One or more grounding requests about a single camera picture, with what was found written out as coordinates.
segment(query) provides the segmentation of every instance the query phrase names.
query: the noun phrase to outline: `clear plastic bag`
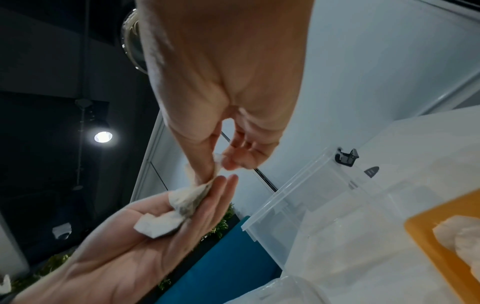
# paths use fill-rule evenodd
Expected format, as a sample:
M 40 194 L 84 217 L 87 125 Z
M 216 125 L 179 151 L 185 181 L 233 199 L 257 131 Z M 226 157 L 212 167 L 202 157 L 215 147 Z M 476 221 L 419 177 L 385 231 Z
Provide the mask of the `clear plastic bag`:
M 330 304 L 315 285 L 296 276 L 276 278 L 225 304 Z

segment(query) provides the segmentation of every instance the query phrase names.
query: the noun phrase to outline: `skin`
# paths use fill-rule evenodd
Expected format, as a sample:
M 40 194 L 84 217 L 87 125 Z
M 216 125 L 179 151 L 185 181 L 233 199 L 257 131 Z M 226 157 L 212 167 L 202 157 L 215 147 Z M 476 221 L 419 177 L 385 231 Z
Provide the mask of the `skin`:
M 151 239 L 133 228 L 145 213 L 160 216 L 172 210 L 168 192 L 126 206 L 95 229 L 64 265 L 12 304 L 136 303 L 218 224 L 237 182 L 236 175 L 217 177 L 193 217 L 172 236 Z
M 150 83 L 200 183 L 214 170 L 222 120 L 235 133 L 223 166 L 254 169 L 280 142 L 304 69 L 313 0 L 137 0 Z

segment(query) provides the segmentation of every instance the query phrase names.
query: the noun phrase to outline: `light bulb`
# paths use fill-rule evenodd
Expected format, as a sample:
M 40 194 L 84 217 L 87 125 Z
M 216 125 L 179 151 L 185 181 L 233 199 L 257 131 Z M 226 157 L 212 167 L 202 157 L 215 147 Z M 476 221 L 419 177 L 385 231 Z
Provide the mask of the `light bulb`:
M 106 131 L 99 132 L 95 135 L 93 139 L 95 139 L 95 141 L 98 143 L 106 143 L 107 141 L 110 141 L 110 139 L 112 139 L 112 134 Z

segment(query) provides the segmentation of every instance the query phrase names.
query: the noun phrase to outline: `yellow cutting board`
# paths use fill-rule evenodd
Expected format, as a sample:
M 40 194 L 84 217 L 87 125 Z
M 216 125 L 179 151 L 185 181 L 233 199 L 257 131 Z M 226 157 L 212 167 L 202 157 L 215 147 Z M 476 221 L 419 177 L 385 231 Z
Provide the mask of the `yellow cutting board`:
M 464 303 L 480 303 L 480 282 L 470 267 L 437 241 L 432 229 L 454 215 L 480 218 L 480 189 L 416 215 L 405 229 Z

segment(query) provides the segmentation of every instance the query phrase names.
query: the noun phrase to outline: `black clip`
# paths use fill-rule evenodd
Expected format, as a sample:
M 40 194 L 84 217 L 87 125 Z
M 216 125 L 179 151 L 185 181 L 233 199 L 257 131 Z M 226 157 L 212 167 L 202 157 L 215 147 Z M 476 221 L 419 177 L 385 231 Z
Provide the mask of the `black clip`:
M 338 153 L 335 155 L 335 161 L 347 167 L 352 167 L 357 158 L 359 158 L 359 154 L 356 149 L 352 149 L 350 154 L 346 154 L 342 152 L 342 148 L 338 148 Z

